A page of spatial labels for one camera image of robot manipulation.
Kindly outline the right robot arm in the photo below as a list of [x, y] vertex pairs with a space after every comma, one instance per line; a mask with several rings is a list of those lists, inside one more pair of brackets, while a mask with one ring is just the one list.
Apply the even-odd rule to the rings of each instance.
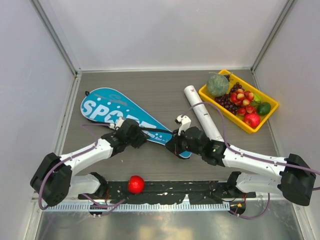
[[175, 155], [191, 152], [209, 165], [255, 173], [256, 176], [240, 173], [227, 183], [226, 191], [232, 197], [264, 192], [282, 195], [300, 206], [310, 204], [316, 173], [299, 155], [291, 153], [288, 157], [274, 157], [246, 151], [211, 138], [196, 126], [175, 130], [165, 147]]

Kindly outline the blue racket bag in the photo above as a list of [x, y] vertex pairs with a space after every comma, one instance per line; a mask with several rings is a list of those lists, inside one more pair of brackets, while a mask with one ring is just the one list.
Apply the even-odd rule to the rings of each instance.
[[112, 130], [97, 139], [94, 144], [82, 148], [79, 152], [85, 159], [94, 162], [111, 158], [130, 146], [136, 132], [141, 130], [148, 135], [148, 140], [165, 146], [178, 129], [170, 131], [140, 106], [113, 88], [102, 87], [85, 93], [80, 105], [81, 114], [98, 126], [109, 128], [118, 118], [124, 117], [125, 122], [118, 130]]

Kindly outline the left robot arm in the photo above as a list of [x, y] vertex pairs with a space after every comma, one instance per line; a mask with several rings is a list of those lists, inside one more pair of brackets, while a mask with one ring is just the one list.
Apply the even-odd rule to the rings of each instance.
[[99, 122], [98, 126], [108, 127], [112, 132], [77, 151], [60, 156], [51, 152], [43, 158], [30, 180], [30, 186], [38, 193], [41, 210], [58, 205], [69, 195], [91, 194], [96, 199], [102, 199], [107, 193], [104, 178], [96, 173], [77, 174], [94, 163], [123, 152], [127, 146], [139, 148], [148, 139], [133, 119], [120, 118], [116, 123]]

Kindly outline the white shuttlecock tube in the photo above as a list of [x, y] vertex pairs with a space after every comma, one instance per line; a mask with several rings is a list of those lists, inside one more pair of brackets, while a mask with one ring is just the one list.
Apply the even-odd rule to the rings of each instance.
[[216, 140], [223, 142], [223, 137], [220, 134], [218, 128], [213, 122], [209, 112], [207, 111], [204, 104], [201, 104], [202, 100], [193, 85], [187, 86], [184, 90], [184, 94], [188, 99], [191, 106], [194, 106], [192, 109], [203, 129], [206, 136], [210, 140]]

